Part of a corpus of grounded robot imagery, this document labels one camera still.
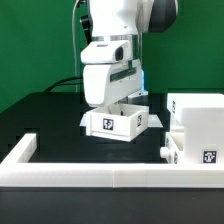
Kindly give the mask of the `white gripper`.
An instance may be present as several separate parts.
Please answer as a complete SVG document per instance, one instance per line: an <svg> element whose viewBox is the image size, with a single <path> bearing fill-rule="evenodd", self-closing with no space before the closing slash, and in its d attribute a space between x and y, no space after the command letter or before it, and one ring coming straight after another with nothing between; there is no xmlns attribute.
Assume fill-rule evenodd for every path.
<svg viewBox="0 0 224 224"><path fill-rule="evenodd" d="M91 107L109 106L141 89L137 35L99 37L81 52L81 61Z"/></svg>

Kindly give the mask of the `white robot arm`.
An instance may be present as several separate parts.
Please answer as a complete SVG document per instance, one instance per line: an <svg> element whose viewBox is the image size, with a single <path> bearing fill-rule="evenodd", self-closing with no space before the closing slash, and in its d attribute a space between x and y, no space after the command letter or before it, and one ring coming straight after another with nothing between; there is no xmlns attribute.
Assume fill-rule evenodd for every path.
<svg viewBox="0 0 224 224"><path fill-rule="evenodd" d="M177 0L88 0L92 41L81 52L84 92L92 107L109 106L141 89L141 35L169 29Z"/></svg>

